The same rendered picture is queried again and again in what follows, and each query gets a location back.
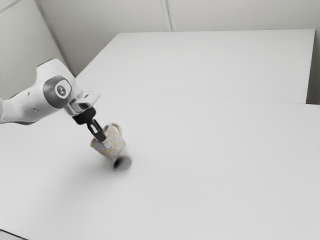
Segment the white mug with gold cracks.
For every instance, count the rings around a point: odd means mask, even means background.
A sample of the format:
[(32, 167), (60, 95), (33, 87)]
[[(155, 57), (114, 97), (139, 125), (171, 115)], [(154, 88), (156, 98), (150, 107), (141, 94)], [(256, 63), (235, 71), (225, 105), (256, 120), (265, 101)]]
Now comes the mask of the white mug with gold cracks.
[(123, 131), (118, 123), (111, 122), (103, 127), (106, 139), (99, 142), (93, 138), (90, 147), (110, 160), (116, 160), (124, 150), (126, 142), (123, 139)]

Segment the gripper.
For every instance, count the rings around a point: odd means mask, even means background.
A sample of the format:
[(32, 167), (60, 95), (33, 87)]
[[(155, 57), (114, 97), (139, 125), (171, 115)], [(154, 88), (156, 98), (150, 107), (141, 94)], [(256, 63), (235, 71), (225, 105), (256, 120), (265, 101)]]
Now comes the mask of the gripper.
[(92, 148), (110, 148), (111, 142), (107, 137), (107, 130), (109, 125), (101, 127), (100, 124), (94, 119), (96, 115), (96, 109), (94, 107), (88, 108), (78, 115), (72, 116), (72, 119), (78, 125), (87, 124), (87, 128), (93, 135), (93, 139), (90, 142)]

